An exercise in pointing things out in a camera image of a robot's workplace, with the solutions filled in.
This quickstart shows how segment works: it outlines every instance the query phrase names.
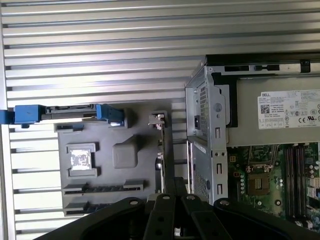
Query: ram slot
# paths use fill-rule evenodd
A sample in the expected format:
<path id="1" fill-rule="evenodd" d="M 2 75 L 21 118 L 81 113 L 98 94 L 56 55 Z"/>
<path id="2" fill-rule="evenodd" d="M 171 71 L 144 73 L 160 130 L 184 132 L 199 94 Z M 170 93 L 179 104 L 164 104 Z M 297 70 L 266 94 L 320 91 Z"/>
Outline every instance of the ram slot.
<path id="1" fill-rule="evenodd" d="M 299 216 L 304 218 L 306 216 L 306 186 L 305 186 L 305 149 L 303 146 L 300 146 L 297 149 L 297 190 L 299 193 L 297 194 L 298 199 L 297 203 L 299 204 Z"/>
<path id="2" fill-rule="evenodd" d="M 286 204 L 286 216 L 293 217 L 295 214 L 294 210 L 294 170 L 292 165 L 291 157 L 292 148 L 289 147 L 284 151 L 285 157 L 285 171 L 286 171 L 286 192 L 287 192 L 287 204 Z"/>
<path id="3" fill-rule="evenodd" d="M 302 216 L 302 206 L 300 204 L 301 198 L 302 198 L 302 190 L 301 190 L 301 180 L 302 180 L 302 176 L 301 176 L 301 166 L 300 166 L 300 162 L 301 160 L 301 149 L 300 147 L 296 147 L 295 148 L 295 178 L 296 178 L 296 195 L 295 195 L 295 200 L 296 200 L 296 211 L 295 211 L 295 216 L 296 217 L 301 217 Z"/>

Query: gray plastic housing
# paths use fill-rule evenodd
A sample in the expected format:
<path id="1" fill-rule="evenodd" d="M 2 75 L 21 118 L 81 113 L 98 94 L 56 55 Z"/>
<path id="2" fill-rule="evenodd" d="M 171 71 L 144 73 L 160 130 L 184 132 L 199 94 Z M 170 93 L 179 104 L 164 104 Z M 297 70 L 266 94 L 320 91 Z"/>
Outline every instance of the gray plastic housing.
<path id="1" fill-rule="evenodd" d="M 157 177 L 155 162 L 161 131 L 149 127 L 149 115 L 157 110 L 171 114 L 172 104 L 156 101 L 118 106 L 131 110 L 126 111 L 130 128 L 83 121 L 81 131 L 57 133 L 62 206 L 66 216 L 92 213 L 128 197 L 146 200 L 158 191 L 161 180 Z M 91 170 L 77 171 L 83 174 L 70 177 L 72 166 L 68 151 L 82 149 L 91 152 Z M 96 172 L 87 175 L 87 171 Z"/>

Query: blue latch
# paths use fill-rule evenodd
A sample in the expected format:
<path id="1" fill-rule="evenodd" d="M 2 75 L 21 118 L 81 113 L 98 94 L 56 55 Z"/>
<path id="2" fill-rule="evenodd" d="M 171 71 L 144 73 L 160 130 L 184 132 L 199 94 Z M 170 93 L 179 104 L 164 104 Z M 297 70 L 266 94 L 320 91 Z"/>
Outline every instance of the blue latch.
<path id="1" fill-rule="evenodd" d="M 123 125 L 125 122 L 125 113 L 123 110 L 116 109 L 108 104 L 97 104 L 96 118 L 98 120 L 106 120 L 108 124 L 119 123 Z"/>
<path id="2" fill-rule="evenodd" d="M 15 124 L 29 125 L 39 123 L 45 107 L 42 105 L 17 105 L 14 108 Z"/>
<path id="3" fill-rule="evenodd" d="M 0 110 L 0 124 L 14 124 L 15 112 L 8 110 Z"/>

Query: motherboard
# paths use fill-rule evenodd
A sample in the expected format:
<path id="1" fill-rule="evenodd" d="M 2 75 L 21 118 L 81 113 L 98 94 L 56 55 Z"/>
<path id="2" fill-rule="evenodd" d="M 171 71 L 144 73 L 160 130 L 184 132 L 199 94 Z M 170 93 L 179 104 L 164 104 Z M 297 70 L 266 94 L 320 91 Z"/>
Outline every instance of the motherboard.
<path id="1" fill-rule="evenodd" d="M 229 197 L 320 233 L 319 144 L 230 147 Z"/>

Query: ventilation holes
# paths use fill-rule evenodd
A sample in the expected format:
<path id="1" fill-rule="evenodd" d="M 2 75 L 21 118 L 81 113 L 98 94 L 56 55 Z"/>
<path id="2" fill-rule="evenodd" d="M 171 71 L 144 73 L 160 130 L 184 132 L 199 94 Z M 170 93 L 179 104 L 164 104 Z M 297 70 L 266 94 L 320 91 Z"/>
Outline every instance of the ventilation holes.
<path id="1" fill-rule="evenodd" d="M 205 197 L 207 202 L 209 202 L 209 194 L 207 193 L 207 182 L 197 170 L 195 170 L 194 190 L 197 195 Z"/>
<path id="2" fill-rule="evenodd" d="M 208 133 L 208 90 L 206 86 L 200 88 L 200 129 L 202 136 L 207 137 Z"/>

